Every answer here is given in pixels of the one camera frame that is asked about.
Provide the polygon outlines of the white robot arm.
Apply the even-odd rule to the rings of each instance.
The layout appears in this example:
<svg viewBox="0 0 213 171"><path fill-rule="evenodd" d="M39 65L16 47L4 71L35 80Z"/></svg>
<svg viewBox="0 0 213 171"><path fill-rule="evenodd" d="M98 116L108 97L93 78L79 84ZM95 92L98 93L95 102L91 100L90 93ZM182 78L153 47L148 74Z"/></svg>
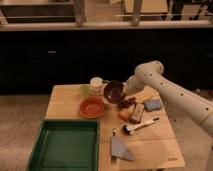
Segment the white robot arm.
<svg viewBox="0 0 213 171"><path fill-rule="evenodd" d="M132 95L148 85L180 106L211 137L212 145L205 171L213 171L213 102L169 81L162 76L163 72L164 66L160 61L140 64L125 82L123 91L126 95Z"/></svg>

